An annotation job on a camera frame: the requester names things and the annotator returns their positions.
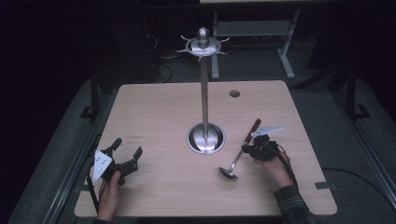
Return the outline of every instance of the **metal frame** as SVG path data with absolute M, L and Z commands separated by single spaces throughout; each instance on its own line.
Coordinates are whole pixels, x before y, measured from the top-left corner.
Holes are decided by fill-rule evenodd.
M 218 21 L 218 12 L 214 12 L 214 20 L 213 20 L 213 37 L 217 38 L 218 36 L 249 36 L 249 35 L 284 35 L 286 37 L 285 44 L 283 45 L 283 48 L 278 49 L 277 53 L 279 56 L 280 61 L 282 62 L 283 68 L 285 69 L 286 76 L 289 79 L 295 78 L 294 72 L 290 66 L 289 59 L 287 57 L 287 53 L 289 50 L 290 42 L 292 39 L 292 36 L 294 34 L 294 29 L 297 24 L 297 20 L 300 14 L 300 9 L 296 8 L 294 9 L 293 16 L 290 21 L 246 21 L 244 22 L 245 25 L 249 25 L 252 23 L 254 26 L 253 29 L 245 29 L 245 31 L 237 31 L 235 29 L 235 25 L 237 23 L 235 22 L 219 22 Z M 289 24 L 286 31 L 283 32 L 282 28 L 279 25 L 285 25 Z M 229 27 L 230 29 L 220 27 L 220 26 L 226 26 Z M 212 59 L 212 79 L 218 80 L 219 79 L 219 63 L 218 63 L 218 57 L 217 55 L 213 55 Z

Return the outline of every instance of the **ladle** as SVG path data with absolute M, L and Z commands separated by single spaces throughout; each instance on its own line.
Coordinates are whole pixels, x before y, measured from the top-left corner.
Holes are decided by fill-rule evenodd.
M 256 122 L 254 123 L 254 125 L 253 125 L 253 127 L 251 128 L 250 132 L 247 134 L 247 138 L 245 139 L 244 145 L 246 145 L 246 144 L 248 144 L 248 143 L 250 142 L 250 140 L 251 140 L 251 134 L 254 133 L 254 132 L 256 132 L 256 130 L 259 128 L 259 125 L 260 125 L 261 122 L 262 122 L 262 121 L 261 121 L 260 119 L 257 119 L 257 120 L 256 120 Z M 233 173 L 233 168 L 235 167 L 236 162 L 239 160 L 239 157 L 241 156 L 242 152 L 243 152 L 243 150 L 241 149 L 241 150 L 239 151 L 238 155 L 236 156 L 235 160 L 233 161 L 233 164 L 231 164 L 231 166 L 230 166 L 230 168 L 229 168 L 228 170 L 226 170 L 226 169 L 224 169 L 224 168 L 222 168 L 222 167 L 219 167 L 219 171 L 220 171 L 225 177 L 230 178 L 230 179 L 238 178 L 238 176 L 236 176 L 236 175 Z

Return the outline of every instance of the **wooden table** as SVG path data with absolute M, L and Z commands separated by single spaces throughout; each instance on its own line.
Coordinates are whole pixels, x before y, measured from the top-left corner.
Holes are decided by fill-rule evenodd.
M 109 115 L 99 149 L 116 138 L 122 144 L 114 153 L 117 163 L 130 160 L 143 148 L 139 170 L 120 187 L 123 217 L 276 216 L 275 186 L 264 170 L 243 154 L 230 180 L 218 167 L 228 168 L 256 119 L 262 126 L 282 125 L 269 134 L 291 157 L 300 192 L 316 215 L 331 215 L 336 204 L 325 182 L 304 125 L 282 81 L 211 82 L 209 122 L 225 132 L 222 150 L 200 155 L 189 149 L 188 130 L 202 122 L 200 83 L 124 85 Z M 233 98 L 229 92 L 240 91 Z M 88 191 L 76 205 L 78 217 L 95 217 Z

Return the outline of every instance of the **plaid sleeve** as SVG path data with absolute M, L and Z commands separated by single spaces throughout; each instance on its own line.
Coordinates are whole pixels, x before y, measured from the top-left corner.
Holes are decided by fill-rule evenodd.
M 286 186 L 277 190 L 274 195 L 285 223 L 319 223 L 315 215 L 309 212 L 309 208 L 295 186 Z

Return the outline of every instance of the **spoon handle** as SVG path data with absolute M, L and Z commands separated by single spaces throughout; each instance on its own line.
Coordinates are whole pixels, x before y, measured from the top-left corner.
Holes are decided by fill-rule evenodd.
M 245 145 L 250 142 L 251 134 L 256 132 L 256 130 L 259 128 L 259 125 L 260 125 L 261 122 L 262 121 L 260 119 L 257 119 L 256 122 L 254 122 L 253 127 L 251 128 L 250 132 L 248 132 L 247 138 L 245 139 Z

